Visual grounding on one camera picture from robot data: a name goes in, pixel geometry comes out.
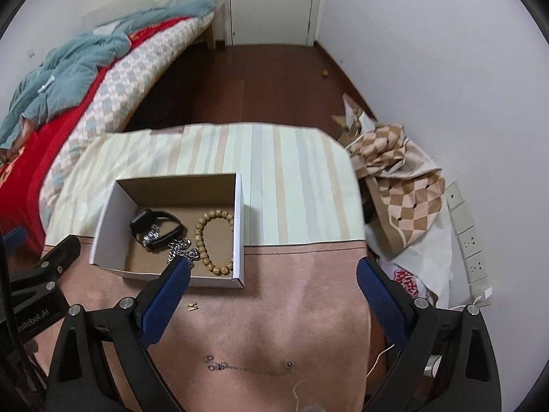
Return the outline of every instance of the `white cable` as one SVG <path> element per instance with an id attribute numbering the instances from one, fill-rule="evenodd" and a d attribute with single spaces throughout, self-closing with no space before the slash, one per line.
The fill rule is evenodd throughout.
<path id="1" fill-rule="evenodd" d="M 477 297 L 474 301 L 473 301 L 473 305 L 476 304 L 479 300 L 482 299 L 482 296 L 479 296 Z M 453 308 L 448 308 L 449 310 L 457 310 L 458 308 L 465 308 L 467 305 L 458 305 L 457 307 L 453 307 Z"/>
<path id="2" fill-rule="evenodd" d="M 301 380 L 299 383 L 296 383 L 294 388 L 292 389 L 292 395 L 294 396 L 295 400 L 297 401 L 297 404 L 295 405 L 295 412 L 299 412 L 299 397 L 297 396 L 297 393 L 295 392 L 295 388 L 300 385 L 302 382 L 305 382 L 307 380 Z"/>
<path id="3" fill-rule="evenodd" d="M 377 365 L 378 361 L 379 361 L 379 358 L 381 355 L 383 355 L 385 352 L 388 352 L 391 348 L 393 348 L 395 345 L 391 345 L 390 347 L 387 347 L 385 350 L 383 350 L 377 357 L 377 359 L 375 360 L 375 363 L 374 365 L 372 366 L 372 368 L 370 369 L 370 371 L 368 372 L 368 374 L 366 375 L 366 377 L 369 377 L 370 376 L 370 373 L 372 373 L 372 371 L 375 369 L 375 366 Z"/>

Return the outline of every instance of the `silver chain necklace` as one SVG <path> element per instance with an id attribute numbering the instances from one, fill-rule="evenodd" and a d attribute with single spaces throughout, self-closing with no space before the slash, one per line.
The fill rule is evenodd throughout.
<path id="1" fill-rule="evenodd" d="M 153 223 L 148 231 L 143 235 L 143 245 L 154 242 L 160 237 L 160 226 Z M 167 263 L 171 263 L 175 257 L 181 256 L 190 261 L 190 268 L 194 268 L 195 261 L 200 260 L 200 253 L 197 248 L 190 248 L 190 240 L 188 238 L 178 238 L 168 243 L 170 254 Z"/>

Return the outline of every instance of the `checkered mattress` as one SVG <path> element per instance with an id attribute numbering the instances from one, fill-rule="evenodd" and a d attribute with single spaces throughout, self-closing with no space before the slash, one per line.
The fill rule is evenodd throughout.
<path id="1" fill-rule="evenodd" d="M 45 231 L 61 189 L 82 153 L 98 136 L 119 131 L 158 78 L 212 20 L 213 12 L 158 32 L 107 72 L 42 184 L 38 208 Z"/>

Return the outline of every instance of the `power cord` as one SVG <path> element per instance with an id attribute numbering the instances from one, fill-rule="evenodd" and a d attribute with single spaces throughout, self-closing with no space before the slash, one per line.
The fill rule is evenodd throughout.
<path id="1" fill-rule="evenodd" d="M 4 318 L 5 323 L 8 328 L 8 334 L 12 340 L 13 346 L 19 357 L 19 360 L 23 366 L 23 370 L 27 375 L 25 379 L 25 385 L 32 393 L 32 388 L 28 384 L 28 381 L 34 386 L 35 391 L 42 389 L 42 383 L 40 383 L 38 376 L 32 367 L 31 361 L 29 361 L 25 347 L 21 342 L 19 337 L 19 332 L 17 331 L 17 325 L 15 323 L 15 313 L 13 311 L 12 303 L 12 289 L 9 282 L 9 269 L 8 269 L 8 260 L 5 254 L 4 239 L 2 233 L 0 232 L 0 301 L 2 307 L 4 308 Z"/>
<path id="2" fill-rule="evenodd" d="M 389 347 L 387 347 L 385 350 L 383 350 L 377 357 L 377 359 L 375 360 L 375 363 L 374 365 L 372 366 L 372 368 L 370 369 L 370 371 L 368 372 L 368 374 L 366 375 L 366 377 L 369 377 L 370 376 L 370 373 L 373 372 L 373 370 L 375 369 L 375 366 L 377 365 L 378 361 L 379 361 L 379 358 L 381 357 L 381 355 L 383 355 L 385 352 L 388 352 L 391 348 L 393 348 L 395 345 L 391 345 Z"/>
<path id="3" fill-rule="evenodd" d="M 482 296 L 477 297 L 477 298 L 473 301 L 473 305 L 476 304 L 477 302 L 479 302 L 480 300 L 482 300 Z M 465 308 L 467 305 L 458 305 L 457 307 L 448 308 L 448 309 L 449 309 L 449 310 L 457 310 L 458 308 Z"/>

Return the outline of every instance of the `red blanket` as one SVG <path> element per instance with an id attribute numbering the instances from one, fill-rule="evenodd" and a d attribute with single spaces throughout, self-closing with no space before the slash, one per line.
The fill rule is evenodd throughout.
<path id="1" fill-rule="evenodd" d="M 187 18 L 169 20 L 131 34 L 131 48 L 138 47 L 157 32 Z M 5 234 L 17 226 L 23 226 L 28 232 L 26 244 L 37 254 L 42 252 L 46 238 L 38 211 L 42 182 L 62 145 L 93 100 L 105 74 L 113 65 L 114 63 L 99 71 L 79 106 L 70 108 L 32 133 L 19 157 L 0 170 L 0 231 Z"/>

